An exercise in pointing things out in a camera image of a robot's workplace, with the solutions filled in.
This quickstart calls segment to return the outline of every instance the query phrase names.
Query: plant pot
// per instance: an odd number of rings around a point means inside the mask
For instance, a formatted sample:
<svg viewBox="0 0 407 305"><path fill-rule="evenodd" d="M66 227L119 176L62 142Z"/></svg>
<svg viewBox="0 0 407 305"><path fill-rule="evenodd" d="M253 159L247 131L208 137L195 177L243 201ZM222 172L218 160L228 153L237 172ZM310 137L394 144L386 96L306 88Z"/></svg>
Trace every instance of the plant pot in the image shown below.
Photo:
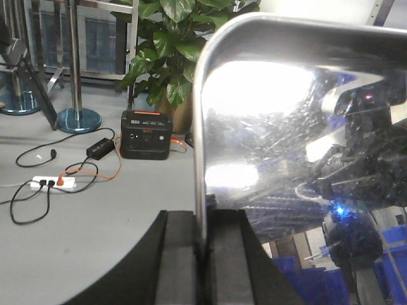
<svg viewBox="0 0 407 305"><path fill-rule="evenodd" d="M155 111L162 112L168 115L173 123L172 132L174 133L186 133L192 124L192 98L188 97L184 102L178 106L176 110L167 100L167 96L164 97L155 104Z"/></svg>

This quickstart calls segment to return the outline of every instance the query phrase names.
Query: portable power station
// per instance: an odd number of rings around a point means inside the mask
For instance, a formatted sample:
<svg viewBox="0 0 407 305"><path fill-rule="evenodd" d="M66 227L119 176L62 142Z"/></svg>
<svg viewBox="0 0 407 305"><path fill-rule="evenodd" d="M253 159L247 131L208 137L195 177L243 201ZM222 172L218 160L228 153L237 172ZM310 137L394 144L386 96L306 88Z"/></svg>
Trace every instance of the portable power station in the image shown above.
<svg viewBox="0 0 407 305"><path fill-rule="evenodd" d="M165 160L170 153L172 122L159 112L124 111L120 152L126 159Z"/></svg>

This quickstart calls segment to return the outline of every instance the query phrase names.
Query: orange cable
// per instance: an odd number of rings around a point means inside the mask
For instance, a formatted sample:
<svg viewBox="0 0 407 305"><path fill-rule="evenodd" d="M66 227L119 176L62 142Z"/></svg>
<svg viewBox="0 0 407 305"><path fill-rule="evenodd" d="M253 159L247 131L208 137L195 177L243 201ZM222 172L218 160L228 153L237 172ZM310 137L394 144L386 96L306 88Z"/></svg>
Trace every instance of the orange cable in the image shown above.
<svg viewBox="0 0 407 305"><path fill-rule="evenodd" d="M180 144L185 149L185 151L188 150L188 146L186 145L185 141L183 141L179 137L171 136L171 143Z"/></svg>
<svg viewBox="0 0 407 305"><path fill-rule="evenodd" d="M79 169L79 168L68 168L67 170L64 170L62 173L59 174L59 176L58 176L58 182L61 181L60 183L62 183L61 185L63 185L64 182L63 182L63 180L62 180L62 176L63 176L65 173L69 173L69 172L85 173L85 174L87 174L87 175L96 176L96 177L100 177L100 178L107 179L107 180L112 180L112 179L116 178L117 175L120 173L121 164L122 164L122 158L121 158L120 150L119 150L119 147L117 146L117 143L116 143L116 140L118 140L118 139L120 139L120 138L121 138L121 136L116 137L116 138L114 138L114 140L113 140L113 142L114 142L114 149L115 149L117 155L119 156L119 161L120 161L119 168L117 169L116 173L114 173L114 175L112 175L112 176L106 176L106 175L101 175L101 174L99 174L99 173L94 173L94 172L91 172L91 171L88 171L88 170Z"/></svg>

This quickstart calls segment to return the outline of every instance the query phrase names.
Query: blue light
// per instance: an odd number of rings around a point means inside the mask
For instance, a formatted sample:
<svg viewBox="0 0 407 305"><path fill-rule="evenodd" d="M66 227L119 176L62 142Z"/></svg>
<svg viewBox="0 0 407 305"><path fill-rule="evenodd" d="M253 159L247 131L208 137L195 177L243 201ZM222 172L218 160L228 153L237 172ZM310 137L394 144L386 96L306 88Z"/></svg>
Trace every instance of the blue light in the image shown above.
<svg viewBox="0 0 407 305"><path fill-rule="evenodd" d="M337 212L339 215L342 215L343 212L344 212L344 210L343 210L343 208L338 207L338 208L336 208L336 212Z"/></svg>

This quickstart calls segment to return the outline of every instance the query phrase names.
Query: cable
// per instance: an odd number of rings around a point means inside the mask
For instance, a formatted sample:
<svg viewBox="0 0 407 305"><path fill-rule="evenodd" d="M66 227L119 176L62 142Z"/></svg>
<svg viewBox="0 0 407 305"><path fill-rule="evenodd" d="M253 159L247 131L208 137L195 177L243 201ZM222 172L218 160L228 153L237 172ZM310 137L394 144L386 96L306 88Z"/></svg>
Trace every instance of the cable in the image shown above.
<svg viewBox="0 0 407 305"><path fill-rule="evenodd" d="M81 163L75 163L74 165L69 165L67 166L67 168L65 168L65 170L67 170L68 168L75 166L75 165L80 165L78 170L81 170L83 168L83 165L86 163L86 161L88 161L89 157L86 157L85 160L83 160ZM72 172L72 173L66 173L67 175L74 175L77 172Z"/></svg>
<svg viewBox="0 0 407 305"><path fill-rule="evenodd" d="M13 184L0 184L0 188L6 188L6 187L18 187L21 186L24 182L20 183L13 183Z"/></svg>
<svg viewBox="0 0 407 305"><path fill-rule="evenodd" d="M318 197L308 197L308 196L305 196L305 195L301 194L301 193L300 193L300 188L303 187L303 186L305 186L306 184L307 184L306 182L303 182L303 183L298 184L298 185L294 188L295 195L296 195L299 199L306 200L306 201L313 201L313 202L319 203L319 204L322 205L322 206L324 206L324 205L326 206L326 205L329 205L329 204L331 203L329 200L322 198L322 196L318 196Z"/></svg>
<svg viewBox="0 0 407 305"><path fill-rule="evenodd" d="M171 136L171 143L180 144L184 148L184 151L177 151L175 149L171 149L171 151L176 151L177 153L184 154L188 150L188 146L186 145L185 141L179 137Z"/></svg>
<svg viewBox="0 0 407 305"><path fill-rule="evenodd" d="M97 174L98 174L98 172L99 172L99 167L95 164L95 163L92 163L92 162L79 162L79 163L75 163L75 164L71 164L71 165L69 165L65 170L68 170L69 168L71 168L71 167L73 167L73 166L76 166L76 165L81 165L80 166L80 168L82 168L82 166L84 165L84 164L89 164L89 165L92 165L92 166L94 166L95 167L95 173L93 173L94 175L93 175L93 178L91 179L91 181L89 181L89 182L87 182L87 184L84 186L84 187L82 187L81 189L77 189L77 190L75 190L75 191L67 191L67 190L65 190L65 189L55 189L55 190L57 190L57 191L61 191L61 192L63 192L63 193L67 193L67 194L76 194L76 193L80 193L80 192L83 192L85 189L88 189L94 182L95 182L95 180L96 180L96 178L97 178ZM75 173L78 173L79 171L80 171L80 169L79 168L75 168L75 172L70 172L69 174L70 175L74 175Z"/></svg>
<svg viewBox="0 0 407 305"><path fill-rule="evenodd" d="M46 193L47 193L47 203L46 203L46 211L45 211L45 213L44 213L43 215L41 215L40 217L38 217L38 218L35 218L35 219L32 219L32 220L28 220L28 221L19 221L19 220L16 220L16 218L14 217L14 211L13 211L14 203L16 202L16 199L15 199L15 198L16 198L17 194L21 191L21 189L22 189L24 186L26 186L28 183L30 183L30 182L34 182L34 181L33 181L33 180L28 180L26 183L22 184L22 185L15 191L15 193L14 193L12 199L10 200L10 217L11 217L11 221L12 221L14 224L18 224L18 225L33 224L33 223L35 223L35 222L41 220L41 219L44 218L45 216L47 216L48 212L50 211L50 187L48 186L48 190L47 190L47 192L46 192ZM43 187L44 187L44 184L41 184L41 183L40 183L40 187L39 187L39 189L35 192L35 194L38 193L38 192L40 192L40 190L42 190Z"/></svg>
<svg viewBox="0 0 407 305"><path fill-rule="evenodd" d="M111 137L111 140L113 140L114 137L116 136L116 133L114 132L114 130L113 130L112 128L108 128L108 127L103 127L103 128L95 129L95 130L92 130L91 132L88 132L88 133L75 133L74 135L68 135L67 137L64 137L64 138L62 138L62 139L60 139L60 140L57 140L57 141L54 141L54 142L45 143L45 144L41 144L41 145L38 145L38 146L36 146L36 147L33 147L33 148L29 149L28 151L24 151L22 154L20 154L20 155L16 158L15 164L17 164L19 167L24 167L24 168L37 167L37 166L41 166L41 165L47 164L48 162L50 162L50 161L52 161L53 159L55 159L55 157L57 156L56 150L52 149L52 150L51 150L51 159L46 160L46 161L44 161L44 162L42 162L42 163L33 164L33 165L23 165L23 164L20 163L20 159L21 159L21 157L25 156L26 154L31 153L32 151L36 151L37 149L40 149L40 148L42 148L42 147L46 147L46 146L58 144L58 143L61 143L61 142L65 141L65 140L68 140L68 139L70 139L70 138L77 137L78 135L86 135L86 134L93 133L93 132L99 132L99 131L101 131L101 130L110 130L110 131L113 133L113 136Z"/></svg>
<svg viewBox="0 0 407 305"><path fill-rule="evenodd" d="M59 185L60 181L62 181L62 185L63 185L63 183L64 183L64 181L63 181L63 176L64 176L65 174L72 173L72 172L74 172L74 173L78 173L78 172L79 172L79 173L85 173L85 174L87 174L87 175L91 175L91 176L94 176L94 177L99 177L99 178L103 178L103 179L107 179L107 180L112 180L112 179L116 178L117 175L120 173L121 165L122 165L122 158L121 158L120 150L119 150L119 147L118 147L118 145L117 145L117 143L116 143L116 141L117 141L118 139L120 139L120 138L121 138L121 136L120 136L120 137L116 137L116 138L114 139L114 148L115 148L116 153L117 153L117 155L118 155L118 157L119 157L119 162L120 162L120 163L119 163L119 167L118 167L116 173L114 173L112 176L101 175L101 174L99 174L99 173L90 172L90 171L88 171L88 170L84 170L84 169L81 169L81 168L66 168L62 173L59 174L57 184Z"/></svg>
<svg viewBox="0 0 407 305"><path fill-rule="evenodd" d="M21 185L25 185L25 184L29 184L30 182L32 182L32 180L29 180L29 181L27 181L27 182L24 182L24 183L20 184L20 186L21 186ZM31 199L32 197L34 197L35 195L37 195L37 194L40 192L40 190L41 190L41 188L38 189L34 194L31 194L31 195L28 196L28 197L21 198L21 199L15 199L14 202L25 201L25 200ZM5 200L5 201L0 202L0 205L4 205L4 204L9 203L9 202L11 202L11 199L10 199L10 200Z"/></svg>

